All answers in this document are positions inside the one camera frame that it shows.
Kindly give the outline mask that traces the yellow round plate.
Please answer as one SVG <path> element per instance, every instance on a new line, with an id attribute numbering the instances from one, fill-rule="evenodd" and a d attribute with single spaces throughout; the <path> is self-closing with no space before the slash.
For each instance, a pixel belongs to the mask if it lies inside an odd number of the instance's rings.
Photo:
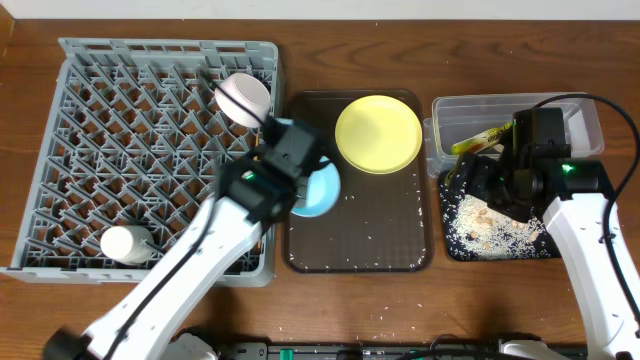
<path id="1" fill-rule="evenodd" d="M 408 166 L 422 147 L 422 126 L 404 102 L 385 95 L 351 102 L 339 115 L 335 141 L 353 167 L 370 174 L 390 174 Z"/>

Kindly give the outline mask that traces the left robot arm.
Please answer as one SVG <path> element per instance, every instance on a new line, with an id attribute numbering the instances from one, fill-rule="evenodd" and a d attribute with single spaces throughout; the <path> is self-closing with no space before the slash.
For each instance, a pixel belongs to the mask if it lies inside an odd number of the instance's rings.
<path id="1" fill-rule="evenodd" d="M 213 196 L 147 276 L 82 335 L 61 328 L 45 359 L 158 359 L 225 271 L 284 221 L 329 146 L 302 122 L 269 118 L 264 142 L 220 167 Z"/>

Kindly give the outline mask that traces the white bowl with food scraps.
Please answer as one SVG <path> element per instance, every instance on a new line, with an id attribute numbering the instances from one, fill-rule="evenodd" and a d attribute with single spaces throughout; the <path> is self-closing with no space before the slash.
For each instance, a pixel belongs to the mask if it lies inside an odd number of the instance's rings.
<path id="1" fill-rule="evenodd" d="M 233 122 L 247 128 L 258 128 L 271 109 L 271 98 L 267 88 L 255 77 L 245 73 L 234 73 L 214 91 L 215 100 L 222 112 Z"/>

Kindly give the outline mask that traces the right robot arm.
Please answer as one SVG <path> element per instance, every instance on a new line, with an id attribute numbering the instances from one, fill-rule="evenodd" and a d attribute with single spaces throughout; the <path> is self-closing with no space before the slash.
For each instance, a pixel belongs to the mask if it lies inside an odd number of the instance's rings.
<path id="1" fill-rule="evenodd" d="M 443 182 L 513 220 L 537 217 L 577 299 L 591 359 L 639 356 L 639 273 L 620 230 L 602 163 L 575 159 L 556 107 L 518 111 L 498 159 L 465 153 Z"/>

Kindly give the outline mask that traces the green snack wrapper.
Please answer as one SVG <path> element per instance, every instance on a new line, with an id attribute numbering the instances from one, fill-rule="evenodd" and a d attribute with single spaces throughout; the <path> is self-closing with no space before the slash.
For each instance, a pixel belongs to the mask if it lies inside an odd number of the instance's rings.
<path id="1" fill-rule="evenodd" d="M 453 155 L 461 155 L 464 153 L 477 154 L 488 148 L 494 147 L 499 143 L 502 135 L 511 127 L 511 123 L 506 123 L 500 127 L 485 130 L 468 139 L 454 143 L 451 146 L 451 153 Z"/>

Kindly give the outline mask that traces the white plastic cup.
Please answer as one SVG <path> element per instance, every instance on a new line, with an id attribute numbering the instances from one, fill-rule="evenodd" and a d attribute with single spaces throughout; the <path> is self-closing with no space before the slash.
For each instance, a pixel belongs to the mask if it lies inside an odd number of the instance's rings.
<path id="1" fill-rule="evenodd" d="M 153 250 L 147 245 L 151 233 L 142 226 L 124 225 L 107 229 L 100 239 L 101 251 L 125 265 L 140 265 L 149 260 Z"/>

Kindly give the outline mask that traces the light blue bowl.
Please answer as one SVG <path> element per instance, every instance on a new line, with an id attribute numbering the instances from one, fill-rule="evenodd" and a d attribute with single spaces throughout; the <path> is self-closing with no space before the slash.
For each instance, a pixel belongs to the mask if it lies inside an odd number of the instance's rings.
<path id="1" fill-rule="evenodd" d="M 327 213 L 338 201 L 341 179 L 337 167 L 325 156 L 326 165 L 314 171 L 308 179 L 306 193 L 299 196 L 291 213 L 299 217 L 319 217 Z"/>

